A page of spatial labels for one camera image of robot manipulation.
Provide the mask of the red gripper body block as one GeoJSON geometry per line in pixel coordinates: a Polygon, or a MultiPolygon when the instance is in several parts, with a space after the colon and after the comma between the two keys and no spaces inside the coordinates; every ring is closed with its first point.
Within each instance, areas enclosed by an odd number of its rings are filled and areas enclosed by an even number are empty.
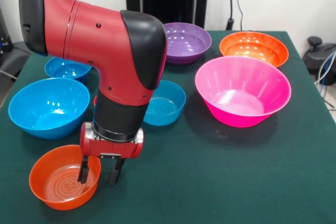
{"type": "Polygon", "coordinates": [[[91,122],[85,122],[80,130],[80,150],[83,156],[137,158],[144,144],[144,131],[140,128],[130,142],[113,142],[95,133],[91,122]]]}

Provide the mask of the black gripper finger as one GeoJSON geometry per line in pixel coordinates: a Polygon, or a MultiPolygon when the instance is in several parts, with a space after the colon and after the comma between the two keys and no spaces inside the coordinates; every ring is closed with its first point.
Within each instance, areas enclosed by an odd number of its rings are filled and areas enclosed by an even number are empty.
{"type": "Polygon", "coordinates": [[[124,163],[125,163],[124,158],[117,159],[115,166],[111,169],[109,174],[110,185],[115,185],[118,182],[124,163]]]}
{"type": "Polygon", "coordinates": [[[79,170],[79,175],[77,181],[81,184],[85,184],[87,182],[88,174],[89,174],[89,157],[86,155],[82,156],[81,166],[79,170]]]}

